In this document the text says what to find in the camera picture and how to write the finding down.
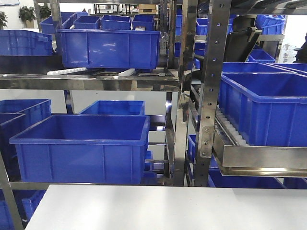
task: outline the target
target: plastic bin handle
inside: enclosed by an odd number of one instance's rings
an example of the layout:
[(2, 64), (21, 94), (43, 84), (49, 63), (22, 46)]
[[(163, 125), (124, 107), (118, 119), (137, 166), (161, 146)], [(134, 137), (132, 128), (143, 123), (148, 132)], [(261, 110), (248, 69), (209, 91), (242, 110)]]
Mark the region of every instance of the plastic bin handle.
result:
[(48, 42), (48, 38), (47, 37), (43, 37), (43, 36), (38, 36), (38, 40), (40, 42)]

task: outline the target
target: slotted metal post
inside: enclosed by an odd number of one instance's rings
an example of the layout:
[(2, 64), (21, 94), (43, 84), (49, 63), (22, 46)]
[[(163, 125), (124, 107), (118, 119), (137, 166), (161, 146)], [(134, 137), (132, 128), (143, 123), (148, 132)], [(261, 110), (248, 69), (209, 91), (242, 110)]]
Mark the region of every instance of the slotted metal post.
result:
[(210, 0), (209, 36), (201, 73), (201, 96), (198, 110), (197, 154), (194, 165), (194, 186), (206, 187), (210, 159), (212, 157), (213, 133), (217, 98), (226, 44), (231, 0)]
[(191, 64), (193, 61), (197, 4), (197, 0), (185, 0), (182, 5), (181, 51), (178, 70), (181, 90), (178, 93), (175, 127), (175, 186), (183, 186), (184, 184), (186, 142), (189, 122), (189, 91), (191, 88), (191, 78), (187, 78), (187, 75), (191, 73)]

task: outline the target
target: black office chair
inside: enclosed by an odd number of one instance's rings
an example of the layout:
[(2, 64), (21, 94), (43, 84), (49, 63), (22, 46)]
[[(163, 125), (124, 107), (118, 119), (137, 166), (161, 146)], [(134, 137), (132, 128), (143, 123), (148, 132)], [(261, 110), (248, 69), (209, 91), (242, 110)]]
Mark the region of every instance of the black office chair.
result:
[[(262, 30), (255, 27), (256, 15), (244, 15), (236, 17), (233, 21), (233, 32), (227, 35), (224, 62), (245, 62), (253, 50)], [(194, 55), (201, 63), (201, 71), (204, 56)], [(196, 71), (193, 78), (200, 79), (201, 73)]]

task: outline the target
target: shelf upright post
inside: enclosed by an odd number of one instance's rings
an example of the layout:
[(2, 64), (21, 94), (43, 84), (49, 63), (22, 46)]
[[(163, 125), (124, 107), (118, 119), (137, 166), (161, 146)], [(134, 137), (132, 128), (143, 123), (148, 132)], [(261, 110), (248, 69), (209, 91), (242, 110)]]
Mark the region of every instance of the shelf upright post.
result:
[(12, 217), (14, 229), (24, 230), (23, 223), (19, 215), (16, 200), (13, 194), (13, 190), (10, 186), (9, 178), (6, 173), (6, 169), (4, 166), (4, 161), (3, 161), (1, 153), (0, 153), (0, 185), (1, 185), (0, 187), (2, 188), (2, 192), (4, 194), (6, 204), (9, 208), (9, 212)]
[(197, 154), (193, 172), (194, 186), (197, 187), (206, 187), (208, 181), (231, 0), (210, 0), (209, 4), (209, 35), (201, 73), (199, 130), (196, 135)]
[(185, 0), (182, 5), (182, 29), (181, 29), (181, 51), (179, 59), (179, 86), (176, 136), (175, 136), (175, 161), (174, 161), (174, 185), (184, 185), (184, 168), (186, 156), (186, 142), (189, 122), (189, 91), (191, 78), (191, 64), (194, 53), (194, 37), (197, 18), (197, 0)]
[(177, 14), (177, 0), (171, 0), (169, 12), (169, 40), (168, 40), (168, 64), (169, 69), (174, 68), (175, 61), (175, 35), (176, 35), (176, 14)]
[(62, 29), (62, 18), (61, 12), (59, 8), (59, 1), (58, 0), (50, 0), (50, 8), (51, 8), (51, 15), (53, 20), (53, 26), (55, 31), (56, 43), (57, 43), (57, 50), (58, 53), (61, 53), (61, 42), (59, 34), (57, 33), (58, 29)]

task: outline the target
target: stacked blue bins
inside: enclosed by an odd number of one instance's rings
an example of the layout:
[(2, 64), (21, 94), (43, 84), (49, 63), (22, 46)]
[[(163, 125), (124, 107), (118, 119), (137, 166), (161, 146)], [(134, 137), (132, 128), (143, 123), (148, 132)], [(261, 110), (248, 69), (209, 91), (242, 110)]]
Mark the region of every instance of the stacked blue bins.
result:
[(307, 64), (298, 64), (298, 63), (279, 63), (279, 64), (274, 64), (272, 66), (277, 66), (281, 67), (283, 69), (287, 69), (289, 71), (293, 71), (299, 74), (307, 75)]
[[(227, 33), (232, 32), (232, 19), (229, 20)], [(207, 35), (208, 33), (208, 18), (198, 18), (196, 20), (196, 34)]]
[(256, 26), (263, 35), (280, 35), (283, 33), (285, 18), (281, 15), (258, 15)]
[(155, 69), (158, 64), (159, 31), (61, 29), (59, 33), (67, 68)]
[(0, 113), (25, 114), (25, 127), (51, 116), (49, 99), (25, 99), (0, 101)]
[(250, 145), (305, 147), (306, 88), (293, 73), (224, 73), (219, 107)]
[(100, 17), (81, 16), (73, 24), (75, 29), (100, 29)]
[(27, 30), (0, 30), (0, 55), (52, 55), (52, 36)]
[(261, 63), (224, 62), (223, 73), (290, 73), (291, 70)]
[(176, 35), (181, 35), (182, 15), (176, 15)]
[[(23, 219), (29, 221), (35, 212), (39, 202), (44, 196), (45, 191), (41, 190), (27, 190), (16, 191), (15, 199), (18, 211)], [(7, 203), (5, 202), (3, 192), (0, 190), (0, 229), (1, 230), (14, 230), (11, 214)]]
[(101, 18), (102, 30), (130, 30), (131, 18), (119, 15), (104, 15)]
[[(61, 18), (62, 18), (62, 26), (63, 29), (69, 29), (72, 26), (72, 23), (77, 20), (81, 16), (87, 16), (87, 12), (61, 12)], [(46, 18), (44, 21), (40, 23), (42, 27), (42, 32), (45, 34), (53, 35), (54, 32), (54, 25), (52, 16)]]
[[(188, 136), (188, 159), (190, 162), (194, 162), (195, 159), (195, 143), (196, 143), (196, 135), (189, 135)], [(218, 165), (212, 156), (210, 162), (210, 169), (218, 169)]]
[(248, 57), (249, 62), (274, 63), (275, 59), (263, 49), (253, 49)]
[(9, 179), (19, 179), (16, 149), (9, 139), (25, 129), (25, 114), (0, 113), (0, 150)]
[(217, 169), (209, 170), (208, 186), (214, 188), (286, 188), (274, 177), (222, 176)]
[(53, 115), (10, 143), (24, 182), (139, 184), (149, 127), (143, 115)]
[(154, 30), (154, 15), (137, 14), (132, 20), (132, 28)]
[(96, 101), (79, 114), (144, 115), (145, 101)]

